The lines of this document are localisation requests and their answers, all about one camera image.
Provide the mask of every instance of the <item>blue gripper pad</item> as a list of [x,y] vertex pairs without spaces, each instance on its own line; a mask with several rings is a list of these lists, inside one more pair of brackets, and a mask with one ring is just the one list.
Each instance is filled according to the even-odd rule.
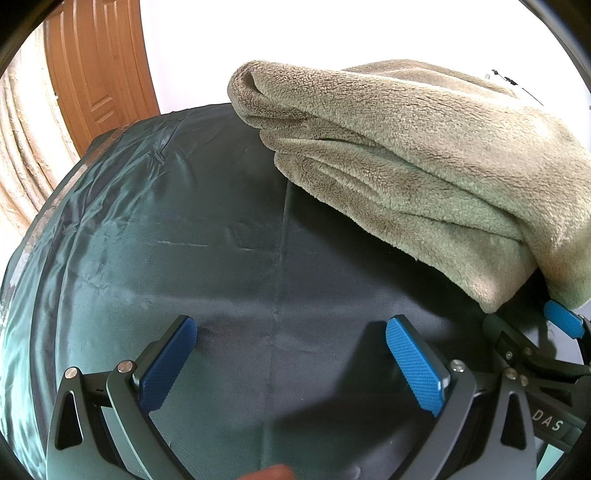
[[549,300],[544,305],[544,316],[571,338],[583,338],[585,330],[579,316],[560,303]]
[[197,343],[197,323],[186,317],[139,382],[138,404],[148,414],[158,410]]
[[404,315],[388,322],[386,343],[420,407],[437,417],[445,403],[449,371]]

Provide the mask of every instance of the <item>green towel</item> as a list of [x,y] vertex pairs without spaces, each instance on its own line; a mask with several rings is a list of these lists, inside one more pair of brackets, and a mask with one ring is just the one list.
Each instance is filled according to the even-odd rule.
[[413,60],[251,61],[228,95],[288,179],[485,312],[536,267],[566,307],[591,297],[591,155],[513,90]]

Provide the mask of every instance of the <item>screw head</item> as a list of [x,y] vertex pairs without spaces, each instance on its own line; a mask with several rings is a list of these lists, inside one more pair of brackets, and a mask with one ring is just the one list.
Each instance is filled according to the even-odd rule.
[[515,379],[517,379],[517,370],[515,370],[515,368],[507,368],[505,370],[505,376],[509,380],[515,380]]
[[462,373],[466,369],[466,364],[461,360],[452,360],[449,365],[457,373]]
[[126,374],[133,367],[134,367],[134,363],[131,360],[123,360],[122,362],[119,362],[119,365],[117,365],[117,371],[120,374]]
[[76,375],[78,374],[78,369],[76,367],[70,367],[68,370],[66,370],[66,372],[64,373],[64,377],[66,378],[74,378]]

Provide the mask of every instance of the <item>person's finger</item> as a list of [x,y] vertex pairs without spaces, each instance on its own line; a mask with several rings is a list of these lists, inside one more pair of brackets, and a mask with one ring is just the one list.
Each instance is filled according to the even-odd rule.
[[280,464],[260,472],[243,475],[238,480],[296,480],[296,475],[291,471],[291,468]]

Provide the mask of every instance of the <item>door panel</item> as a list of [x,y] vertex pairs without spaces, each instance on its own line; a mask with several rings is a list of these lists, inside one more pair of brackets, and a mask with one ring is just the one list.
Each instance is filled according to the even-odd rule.
[[80,155],[97,135],[160,113],[139,0],[65,0],[47,18],[46,50]]

